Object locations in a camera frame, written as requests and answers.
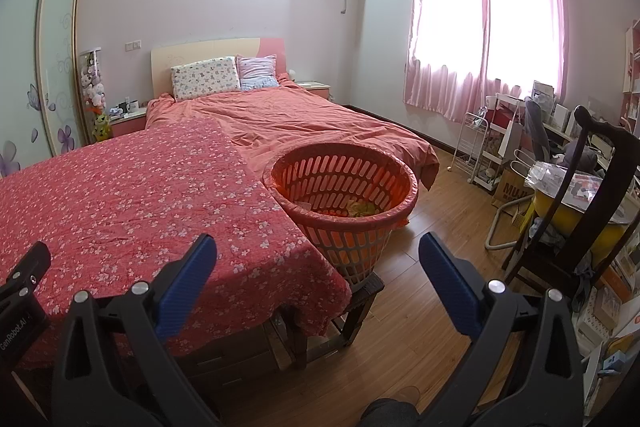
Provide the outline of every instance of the person's leg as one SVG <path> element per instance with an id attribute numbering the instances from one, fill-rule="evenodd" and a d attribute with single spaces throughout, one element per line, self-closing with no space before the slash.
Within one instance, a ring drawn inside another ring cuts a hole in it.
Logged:
<path id="1" fill-rule="evenodd" d="M 414 404 L 419 398 L 413 387 L 401 390 L 395 398 L 377 399 L 365 409 L 356 427 L 414 427 L 419 417 Z"/>

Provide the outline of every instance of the pink curtain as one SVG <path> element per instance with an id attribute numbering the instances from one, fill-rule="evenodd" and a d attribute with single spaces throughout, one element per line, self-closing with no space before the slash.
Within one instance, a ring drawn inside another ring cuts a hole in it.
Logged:
<path id="1" fill-rule="evenodd" d="M 462 121 L 534 80 L 563 96 L 567 28 L 563 0 L 414 0 L 404 102 Z"/>

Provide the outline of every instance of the baseboard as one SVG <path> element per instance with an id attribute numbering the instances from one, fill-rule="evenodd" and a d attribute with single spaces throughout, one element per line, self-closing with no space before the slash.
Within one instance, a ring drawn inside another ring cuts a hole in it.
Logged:
<path id="1" fill-rule="evenodd" d="M 442 149 L 443 151 L 446 151 L 449 154 L 454 154 L 456 152 L 456 148 L 455 147 L 452 147 L 452 146 L 450 146 L 450 145 L 448 145 L 446 143 L 443 143 L 440 140 L 436 140 L 435 138 L 432 138 L 431 136 L 427 136 L 423 132 L 416 131 L 415 129 L 411 129 L 411 127 L 407 127 L 405 125 L 402 125 L 401 123 L 394 122 L 393 120 L 389 120 L 388 118 L 385 118 L 384 116 L 380 116 L 378 114 L 369 112 L 369 111 L 361 109 L 359 107 L 355 107 L 354 105 L 345 105 L 343 107 L 346 107 L 347 109 L 351 109 L 352 111 L 355 111 L 355 112 L 366 114 L 367 116 L 370 116 L 371 118 L 376 118 L 377 120 L 382 120 L 382 121 L 385 121 L 385 122 L 388 122 L 388 123 L 394 123 L 394 124 L 402 127 L 403 129 L 406 129 L 407 131 L 411 131 L 412 133 L 414 133 L 416 136 L 419 136 L 423 140 L 427 140 L 427 142 L 429 142 L 434 147 L 437 147 L 438 149 Z"/>

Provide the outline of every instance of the bedside table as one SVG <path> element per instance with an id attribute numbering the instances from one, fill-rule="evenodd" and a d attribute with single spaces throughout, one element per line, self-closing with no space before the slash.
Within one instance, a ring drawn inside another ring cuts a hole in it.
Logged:
<path id="1" fill-rule="evenodd" d="M 320 84 L 320 82 L 297 82 L 297 84 L 313 94 L 316 94 L 325 100 L 329 100 L 329 90 L 331 89 L 331 86 Z"/>
<path id="2" fill-rule="evenodd" d="M 146 107 L 142 107 L 136 112 L 127 113 L 122 118 L 111 120 L 111 132 L 113 137 L 124 136 L 132 132 L 142 131 L 146 126 Z"/>

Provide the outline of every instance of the shoe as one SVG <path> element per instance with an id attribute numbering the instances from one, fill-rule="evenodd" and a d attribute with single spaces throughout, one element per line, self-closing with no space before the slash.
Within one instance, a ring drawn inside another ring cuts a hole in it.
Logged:
<path id="1" fill-rule="evenodd" d="M 420 400 L 420 389 L 410 385 L 409 387 L 403 387 L 400 391 L 395 393 L 391 398 L 398 400 L 398 402 L 407 402 L 414 407 Z"/>

